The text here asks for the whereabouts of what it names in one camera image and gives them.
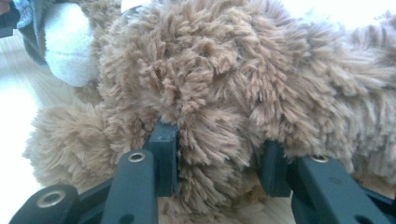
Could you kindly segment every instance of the white surface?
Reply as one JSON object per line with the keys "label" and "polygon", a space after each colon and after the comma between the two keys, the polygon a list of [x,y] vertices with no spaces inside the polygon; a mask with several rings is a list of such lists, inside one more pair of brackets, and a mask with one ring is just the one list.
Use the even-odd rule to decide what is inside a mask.
{"label": "white surface", "polygon": [[39,190],[30,162],[22,157],[33,130],[35,100],[23,86],[0,70],[0,223],[8,223],[25,201]]}

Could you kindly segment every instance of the metal screw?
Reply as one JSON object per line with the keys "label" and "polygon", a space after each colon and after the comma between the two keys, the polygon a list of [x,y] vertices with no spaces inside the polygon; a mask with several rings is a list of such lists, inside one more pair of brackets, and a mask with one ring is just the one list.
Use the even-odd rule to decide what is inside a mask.
{"label": "metal screw", "polygon": [[128,161],[130,162],[139,162],[143,161],[146,158],[146,155],[141,152],[136,152],[128,157]]}
{"label": "metal screw", "polygon": [[65,196],[66,193],[61,189],[50,191],[38,199],[37,206],[40,208],[52,207],[61,202]]}
{"label": "metal screw", "polygon": [[317,162],[328,162],[329,158],[326,156],[310,156],[311,160],[317,161]]}

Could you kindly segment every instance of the stuffed animal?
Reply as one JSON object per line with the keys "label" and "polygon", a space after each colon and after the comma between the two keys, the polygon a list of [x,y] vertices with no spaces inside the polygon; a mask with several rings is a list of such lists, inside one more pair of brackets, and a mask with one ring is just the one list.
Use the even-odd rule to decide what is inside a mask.
{"label": "stuffed animal", "polygon": [[264,195],[262,143],[326,155],[396,184],[396,18],[353,32],[293,18],[272,0],[78,2],[93,31],[97,104],[39,112],[25,156],[45,185],[89,189],[141,148],[158,119],[179,129],[177,197],[163,223],[248,223]]}

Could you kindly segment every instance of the wooden floor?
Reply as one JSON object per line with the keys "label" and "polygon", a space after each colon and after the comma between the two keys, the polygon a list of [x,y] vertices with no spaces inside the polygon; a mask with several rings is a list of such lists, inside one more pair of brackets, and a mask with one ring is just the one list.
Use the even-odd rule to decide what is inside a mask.
{"label": "wooden floor", "polygon": [[[8,223],[41,188],[21,155],[36,111],[46,105],[71,104],[72,95],[71,88],[29,58],[18,32],[0,39],[0,223]],[[268,199],[263,210],[245,212],[257,223],[294,223],[290,199]]]}

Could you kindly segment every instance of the brown plush toy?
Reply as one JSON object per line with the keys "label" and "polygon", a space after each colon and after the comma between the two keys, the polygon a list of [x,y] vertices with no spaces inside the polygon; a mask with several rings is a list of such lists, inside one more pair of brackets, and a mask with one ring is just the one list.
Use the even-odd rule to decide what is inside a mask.
{"label": "brown plush toy", "polygon": [[270,0],[79,3],[103,101],[38,114],[25,155],[45,185],[110,178],[158,119],[179,129],[180,195],[160,200],[161,223],[248,223],[232,209],[263,195],[268,139],[396,184],[395,17],[349,32]]}

